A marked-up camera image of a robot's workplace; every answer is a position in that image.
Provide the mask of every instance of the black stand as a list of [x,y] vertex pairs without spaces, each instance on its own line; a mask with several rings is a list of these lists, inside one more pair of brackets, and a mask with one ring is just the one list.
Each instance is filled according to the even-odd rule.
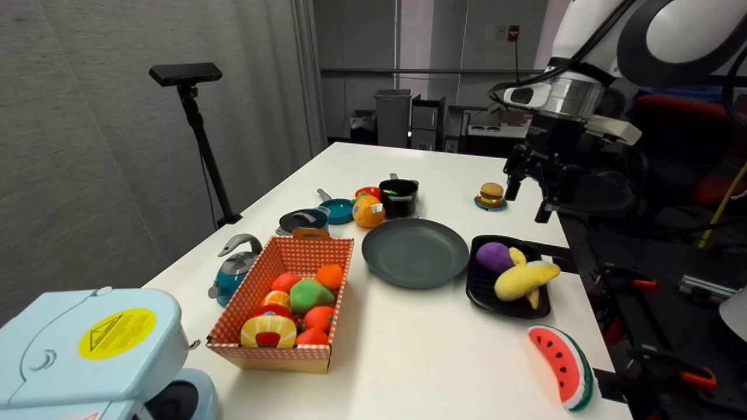
[[194,99],[195,92],[197,92],[195,83],[197,81],[218,78],[221,73],[211,63],[195,63],[195,64],[153,64],[148,70],[148,75],[161,87],[178,87],[186,122],[189,122],[189,125],[194,131],[197,152],[201,152],[203,164],[206,164],[206,168],[209,173],[217,202],[218,202],[218,208],[223,213],[223,216],[217,218],[215,227],[236,224],[239,218],[239,214],[236,214],[230,210],[230,201],[225,195],[223,182],[221,182],[218,171],[215,165],[215,157],[211,157],[211,150],[209,150],[209,141],[208,141],[208,136],[206,136],[206,127],[203,127],[203,113],[201,113],[201,110],[197,110],[197,104]]

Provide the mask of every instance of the orange toy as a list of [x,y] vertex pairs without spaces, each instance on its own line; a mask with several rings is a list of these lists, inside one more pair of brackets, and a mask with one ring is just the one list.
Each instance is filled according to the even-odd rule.
[[262,299],[262,305],[283,305],[290,308],[290,295],[283,288],[272,288]]
[[383,224],[384,218],[383,202],[371,194],[357,195],[353,208],[353,218],[361,228],[373,228]]
[[301,276],[297,276],[297,272],[283,272],[272,280],[270,288],[279,288],[287,294],[299,280],[301,280]]
[[342,285],[346,270],[338,264],[325,264],[317,267],[317,281],[335,291]]
[[333,308],[331,305],[314,305],[305,313],[304,327],[305,328],[322,328],[329,332],[333,319]]
[[329,335],[322,328],[305,328],[301,335],[297,335],[297,346],[325,346],[329,342]]

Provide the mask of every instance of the light blue machine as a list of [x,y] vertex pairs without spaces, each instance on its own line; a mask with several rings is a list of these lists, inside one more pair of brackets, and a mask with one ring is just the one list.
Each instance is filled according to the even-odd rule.
[[217,418],[180,318],[158,288],[41,294],[0,328],[0,420]]

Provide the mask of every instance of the toy orange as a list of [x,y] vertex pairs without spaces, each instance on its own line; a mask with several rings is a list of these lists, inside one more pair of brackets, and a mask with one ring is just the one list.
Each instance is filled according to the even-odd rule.
[[384,218],[383,204],[376,195],[357,195],[353,208],[353,218],[361,228],[373,228]]
[[342,285],[346,270],[338,264],[325,264],[317,267],[317,281],[327,288],[338,288]]
[[333,318],[333,308],[331,305],[314,305],[304,315],[304,327],[305,328],[329,332],[331,328],[331,318]]

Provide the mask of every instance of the toy fruit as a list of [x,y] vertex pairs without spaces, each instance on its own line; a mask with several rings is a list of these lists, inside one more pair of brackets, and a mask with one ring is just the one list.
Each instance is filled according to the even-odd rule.
[[290,308],[287,305],[259,305],[257,309],[251,309],[249,313],[249,318],[259,318],[259,315],[278,315],[278,318],[287,318],[287,319],[291,319],[293,318],[293,313],[290,313]]
[[249,318],[239,327],[238,342],[242,348],[293,348],[297,322],[274,313]]
[[509,246],[509,259],[514,260],[514,266],[527,264],[527,257],[518,246]]
[[333,301],[333,294],[312,278],[301,278],[290,288],[290,309],[293,313],[305,313],[312,305],[329,305],[331,301]]
[[539,309],[539,302],[541,302],[539,288],[532,288],[527,294],[527,301],[530,301],[532,309]]
[[299,337],[297,346],[325,346],[329,342],[329,335],[325,328],[305,328]]
[[516,301],[527,295],[530,291],[543,286],[548,280],[560,276],[560,266],[546,260],[530,260],[520,266],[510,266],[503,270],[493,288],[502,301]]
[[581,411],[593,393],[593,375],[581,348],[564,332],[550,327],[530,327],[527,335],[552,369],[563,405]]
[[270,288],[279,288],[279,291],[290,291],[290,286],[293,286],[301,280],[301,276],[297,272],[283,272],[272,280]]
[[357,201],[360,195],[376,195],[376,197],[380,197],[380,190],[377,190],[377,187],[360,187],[360,188],[355,190],[355,201]]
[[290,295],[283,288],[272,288],[262,299],[262,305],[285,305],[285,308],[290,308]]
[[331,305],[314,305],[304,315],[304,327],[305,328],[322,328],[329,332],[333,319],[333,308]]
[[489,272],[499,276],[514,266],[509,246],[502,242],[485,242],[476,249],[476,260]]
[[383,213],[383,202],[371,195],[371,194],[361,194],[355,197],[353,204],[353,222],[361,228],[373,228],[377,224],[383,224],[384,213]]
[[338,288],[342,285],[346,270],[338,264],[325,264],[317,267],[317,281],[327,288]]

